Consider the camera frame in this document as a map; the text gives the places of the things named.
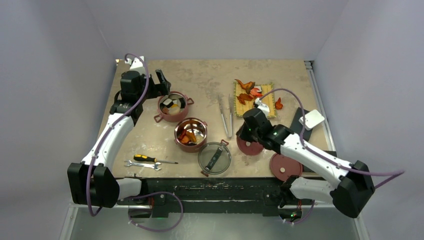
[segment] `gray wall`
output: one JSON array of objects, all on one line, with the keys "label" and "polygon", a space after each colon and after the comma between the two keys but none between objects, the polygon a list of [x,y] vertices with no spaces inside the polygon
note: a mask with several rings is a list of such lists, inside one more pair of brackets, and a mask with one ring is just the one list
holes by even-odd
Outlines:
[{"label": "gray wall", "polygon": [[0,32],[1,239],[58,239],[115,61],[82,0],[2,1]]},{"label": "gray wall", "polygon": [[314,60],[348,0],[86,0],[115,58]]},{"label": "gray wall", "polygon": [[422,0],[349,1],[314,64],[340,156],[406,170],[363,210],[373,240],[424,236],[423,9]]}]

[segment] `yellow placemat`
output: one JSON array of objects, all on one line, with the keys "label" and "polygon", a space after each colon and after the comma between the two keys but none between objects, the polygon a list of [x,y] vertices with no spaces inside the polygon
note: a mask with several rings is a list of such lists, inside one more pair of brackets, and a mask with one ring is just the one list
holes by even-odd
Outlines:
[{"label": "yellow placemat", "polygon": [[[266,93],[268,93],[269,91],[271,91],[273,89],[274,84],[273,83],[257,84],[255,86],[260,86],[262,88],[262,94],[265,95]],[[237,100],[237,96],[242,94],[242,93],[246,93],[246,91],[244,89],[242,89],[240,84],[238,84],[237,82],[234,82],[234,109],[235,109],[235,115],[237,117],[243,117],[243,114],[247,110],[253,108],[254,100],[245,101],[246,105],[241,104],[239,102],[239,100]],[[274,105],[274,103],[275,103],[274,93],[271,93],[268,96],[266,96],[264,99],[262,99],[262,102],[264,104],[268,105],[268,107],[269,107],[268,118],[275,118],[277,115],[276,115],[276,107]]]}]

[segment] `wooden table surface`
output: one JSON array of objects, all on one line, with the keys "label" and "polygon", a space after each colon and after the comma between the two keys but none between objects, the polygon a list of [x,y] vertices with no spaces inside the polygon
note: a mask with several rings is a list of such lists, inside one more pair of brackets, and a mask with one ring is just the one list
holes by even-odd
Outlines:
[{"label": "wooden table surface", "polygon": [[[208,142],[228,141],[221,119],[217,95],[222,97],[224,114],[228,121],[228,95],[234,93],[234,79],[244,83],[253,81],[257,84],[274,83],[275,88],[287,88],[295,92],[307,110],[317,109],[315,95],[303,60],[151,60],[148,69],[155,83],[158,79],[156,69],[162,69],[166,79],[172,83],[171,91],[178,91],[189,98],[194,104],[189,106],[187,117],[199,118],[207,122]],[[129,70],[124,61],[119,61],[113,84],[104,111],[101,129],[106,125],[113,98],[120,90],[121,74]],[[277,117],[271,118],[273,125],[290,126],[299,104],[289,93],[277,91],[275,99],[281,97],[283,109],[277,111]],[[120,148],[112,173],[115,177],[161,177],[184,178],[205,177],[198,164],[197,153],[186,153],[174,143],[174,128],[176,123],[162,120],[156,123],[153,116],[157,115],[158,98],[148,99],[143,104],[141,114],[134,129],[128,134]],[[233,132],[242,125],[241,117],[234,117]],[[322,150],[328,150],[324,128],[316,126],[309,142]],[[231,153],[231,164],[222,174],[210,177],[272,177],[270,158],[274,152],[263,150],[256,156],[243,154],[236,143],[236,138],[229,140],[228,149]],[[124,160],[133,158],[134,154],[143,154],[162,160],[176,161],[179,164],[161,165],[161,171],[150,168],[131,166],[125,167]]]}]

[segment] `round red disc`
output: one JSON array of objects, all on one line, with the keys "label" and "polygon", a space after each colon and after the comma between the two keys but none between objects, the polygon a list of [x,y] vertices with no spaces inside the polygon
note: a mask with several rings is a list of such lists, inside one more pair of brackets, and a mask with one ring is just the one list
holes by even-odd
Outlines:
[{"label": "round red disc", "polygon": [[258,142],[247,142],[242,140],[239,136],[237,136],[237,146],[240,151],[249,156],[258,155],[264,150],[264,147]]},{"label": "round red disc", "polygon": [[272,174],[281,181],[287,181],[290,176],[300,176],[303,166],[298,161],[280,154],[274,154],[269,161]]}]

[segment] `screwdriver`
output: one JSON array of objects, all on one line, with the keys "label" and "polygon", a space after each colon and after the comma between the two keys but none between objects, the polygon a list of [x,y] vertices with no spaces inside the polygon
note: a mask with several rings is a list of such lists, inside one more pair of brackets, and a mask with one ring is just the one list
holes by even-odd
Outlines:
[{"label": "screwdriver", "polygon": [[149,157],[146,155],[136,154],[134,155],[134,160],[138,162],[153,162],[153,163],[167,163],[167,164],[178,164],[176,161],[164,161],[164,160],[157,160],[154,157]]}]

